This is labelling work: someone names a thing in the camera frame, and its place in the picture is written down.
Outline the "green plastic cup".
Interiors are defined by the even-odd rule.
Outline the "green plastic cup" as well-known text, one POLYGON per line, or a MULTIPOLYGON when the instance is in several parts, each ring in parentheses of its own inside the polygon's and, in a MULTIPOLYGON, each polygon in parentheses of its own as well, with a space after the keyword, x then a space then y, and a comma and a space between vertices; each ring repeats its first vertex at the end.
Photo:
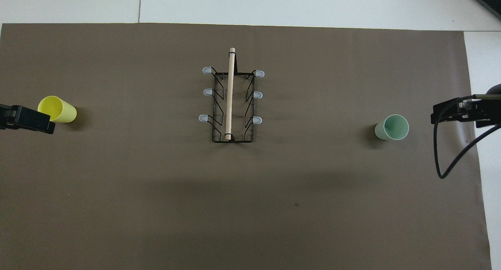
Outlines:
POLYGON ((402 115, 389 115, 385 120, 376 124, 374 133, 380 140, 402 140, 409 133, 409 123, 402 115))

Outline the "brown table mat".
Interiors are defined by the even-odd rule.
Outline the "brown table mat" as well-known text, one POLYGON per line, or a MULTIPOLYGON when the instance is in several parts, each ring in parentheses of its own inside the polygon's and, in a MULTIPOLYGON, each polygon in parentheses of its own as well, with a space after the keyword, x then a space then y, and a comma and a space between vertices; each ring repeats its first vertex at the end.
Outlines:
POLYGON ((462 32, 4 24, 0 103, 78 114, 0 130, 0 270, 490 270, 477 152, 433 161, 470 93, 462 32), (265 72, 248 144, 198 120, 231 47, 265 72))

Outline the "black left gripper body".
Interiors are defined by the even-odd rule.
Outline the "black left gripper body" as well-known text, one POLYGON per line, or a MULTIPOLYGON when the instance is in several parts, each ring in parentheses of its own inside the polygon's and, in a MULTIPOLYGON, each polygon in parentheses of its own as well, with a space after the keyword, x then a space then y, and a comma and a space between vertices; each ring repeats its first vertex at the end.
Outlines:
POLYGON ((14 124, 9 124, 8 118, 14 116, 16 111, 12 110, 12 106, 0 104, 0 130, 17 130, 18 126, 14 124))

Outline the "yellow plastic cup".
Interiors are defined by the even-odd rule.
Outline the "yellow plastic cup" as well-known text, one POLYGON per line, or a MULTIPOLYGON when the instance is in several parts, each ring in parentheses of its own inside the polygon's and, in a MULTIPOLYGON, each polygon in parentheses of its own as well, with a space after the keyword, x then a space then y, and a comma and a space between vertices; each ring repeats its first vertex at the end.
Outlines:
POLYGON ((74 106, 53 95, 43 98, 37 110, 48 115, 50 122, 70 123, 77 118, 77 110, 74 106))

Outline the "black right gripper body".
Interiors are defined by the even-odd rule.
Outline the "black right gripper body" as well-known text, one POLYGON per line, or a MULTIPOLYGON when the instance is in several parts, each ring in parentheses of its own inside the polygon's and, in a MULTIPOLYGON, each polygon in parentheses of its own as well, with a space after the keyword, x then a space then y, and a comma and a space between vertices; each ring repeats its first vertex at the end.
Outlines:
POLYGON ((501 95, 475 95, 473 101, 463 103, 467 120, 476 128, 501 124, 501 95))

